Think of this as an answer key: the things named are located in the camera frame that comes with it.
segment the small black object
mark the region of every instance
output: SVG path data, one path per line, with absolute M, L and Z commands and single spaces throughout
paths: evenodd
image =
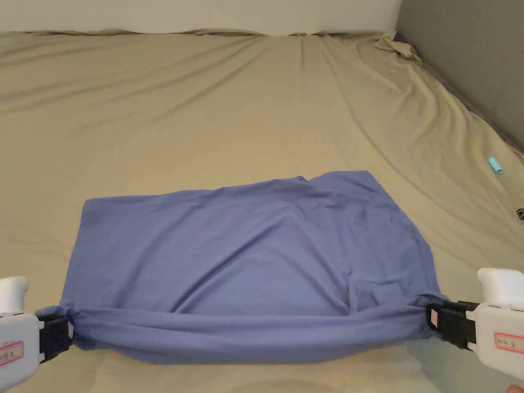
M 40 329 L 40 353 L 47 362 L 69 349 L 72 339 L 69 337 L 69 319 L 57 314 L 40 315 L 38 319 L 44 323 Z
M 451 302 L 433 303 L 426 307 L 426 321 L 438 332 L 441 339 L 462 350 L 468 350 L 468 343 L 476 344 L 475 321 L 466 318 L 466 311 L 474 311 L 478 303 Z M 436 313 L 436 326 L 432 322 L 432 314 Z

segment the light blue cap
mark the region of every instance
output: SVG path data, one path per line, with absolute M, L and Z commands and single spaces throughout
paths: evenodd
M 501 174 L 503 172 L 502 167 L 495 158 L 491 157 L 488 162 L 496 173 Z

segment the blue fabric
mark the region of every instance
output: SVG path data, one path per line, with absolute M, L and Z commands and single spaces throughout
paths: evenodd
M 86 201 L 74 343 L 153 363 L 305 363 L 431 335 L 417 228 L 368 172 Z

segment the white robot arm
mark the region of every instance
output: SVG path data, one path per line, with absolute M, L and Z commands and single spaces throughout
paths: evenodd
M 428 325 L 441 338 L 473 351 L 495 370 L 524 381 L 524 274 L 480 269 L 484 303 L 445 302 L 426 309 Z
M 69 349 L 73 328 L 57 315 L 24 312 L 24 277 L 0 279 L 0 392 L 32 377 L 40 363 Z

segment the beige bedsheet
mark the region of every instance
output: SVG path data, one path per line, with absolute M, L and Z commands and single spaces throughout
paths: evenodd
M 83 202 L 368 170 L 431 245 L 439 283 L 524 268 L 524 164 L 412 60 L 361 36 L 0 36 L 0 276 L 56 304 Z M 487 158 L 504 168 L 495 175 Z M 315 365 L 153 366 L 72 348 L 15 391 L 498 393 L 438 340 Z

